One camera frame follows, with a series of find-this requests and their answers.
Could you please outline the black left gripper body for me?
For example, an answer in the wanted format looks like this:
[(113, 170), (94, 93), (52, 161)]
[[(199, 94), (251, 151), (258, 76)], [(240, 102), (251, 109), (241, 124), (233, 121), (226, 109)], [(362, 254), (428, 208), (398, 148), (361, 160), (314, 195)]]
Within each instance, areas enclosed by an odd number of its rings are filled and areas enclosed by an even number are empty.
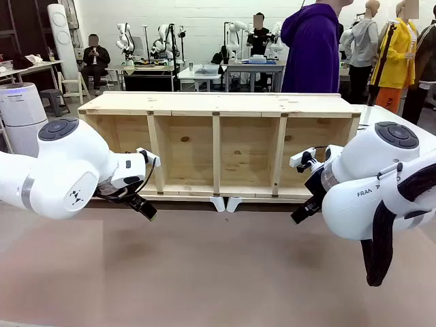
[(143, 187), (141, 183), (133, 183), (121, 189), (98, 187), (94, 192), (94, 197), (111, 202), (131, 202)]

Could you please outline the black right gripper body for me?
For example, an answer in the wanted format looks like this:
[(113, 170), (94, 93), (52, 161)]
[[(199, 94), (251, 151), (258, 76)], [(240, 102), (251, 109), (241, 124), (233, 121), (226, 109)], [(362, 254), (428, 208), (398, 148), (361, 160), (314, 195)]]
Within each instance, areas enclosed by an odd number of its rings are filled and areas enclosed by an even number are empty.
[(312, 196), (305, 202), (306, 206), (321, 206), (326, 190), (322, 185), (323, 168), (312, 172), (309, 179), (305, 182), (305, 187), (310, 191)]

